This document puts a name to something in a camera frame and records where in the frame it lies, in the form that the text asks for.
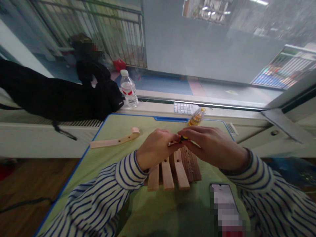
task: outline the plastic water bottle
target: plastic water bottle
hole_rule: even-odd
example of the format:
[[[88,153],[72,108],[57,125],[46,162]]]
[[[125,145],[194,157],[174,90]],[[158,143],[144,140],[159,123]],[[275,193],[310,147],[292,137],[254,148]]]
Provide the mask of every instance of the plastic water bottle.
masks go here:
[[[125,96],[125,100],[130,108],[136,108],[138,106],[138,98],[136,95],[135,83],[128,76],[127,70],[121,70],[121,88]]]

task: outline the radiator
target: radiator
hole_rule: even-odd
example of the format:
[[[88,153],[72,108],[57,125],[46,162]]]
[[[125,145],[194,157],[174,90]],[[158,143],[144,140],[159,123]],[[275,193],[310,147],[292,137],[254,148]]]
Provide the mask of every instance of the radiator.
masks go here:
[[[1,111],[0,157],[80,158],[102,121],[60,123],[60,128],[76,136],[77,141],[56,132],[51,123],[26,111]]]

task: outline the black bag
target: black bag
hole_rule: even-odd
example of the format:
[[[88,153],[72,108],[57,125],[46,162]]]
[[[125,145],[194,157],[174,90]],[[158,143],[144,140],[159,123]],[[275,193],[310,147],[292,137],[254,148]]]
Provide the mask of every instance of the black bag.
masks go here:
[[[30,68],[0,60],[0,87],[27,112],[53,120],[56,131],[76,140],[62,131],[57,122],[104,120],[124,104],[122,93],[105,66],[78,61],[76,69],[82,85],[48,78]],[[91,85],[92,75],[98,81],[95,88]]]

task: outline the green cutting mat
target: green cutting mat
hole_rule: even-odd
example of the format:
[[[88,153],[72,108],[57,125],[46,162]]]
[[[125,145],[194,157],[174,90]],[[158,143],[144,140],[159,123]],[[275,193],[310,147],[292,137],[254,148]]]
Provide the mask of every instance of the green cutting mat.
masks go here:
[[[203,120],[201,126],[218,127],[230,136],[224,122]],[[185,122],[156,121],[154,117],[111,114],[100,128],[95,141],[115,139],[131,133],[131,127],[138,127],[141,135],[128,143],[89,149],[82,158],[72,178],[66,184],[60,198],[52,208],[38,234],[47,229],[49,223],[62,210],[67,196],[77,185],[95,178],[101,169],[121,160],[127,154],[138,149],[147,136],[157,128],[177,133],[186,127]],[[210,183],[227,183],[231,186],[239,213],[249,230],[249,218],[237,190],[216,167],[198,161],[202,181],[191,184],[190,190],[179,191],[177,185],[173,191],[147,192],[141,187],[133,192],[124,205],[121,216],[129,216],[118,236],[213,236],[214,215],[211,214]]]

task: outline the smartphone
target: smartphone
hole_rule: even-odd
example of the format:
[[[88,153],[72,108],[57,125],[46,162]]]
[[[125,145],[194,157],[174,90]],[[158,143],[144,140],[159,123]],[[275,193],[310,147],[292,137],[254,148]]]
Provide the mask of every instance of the smartphone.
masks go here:
[[[238,212],[233,193],[228,184],[211,184],[211,204],[218,217],[220,232],[242,232],[243,220]]]

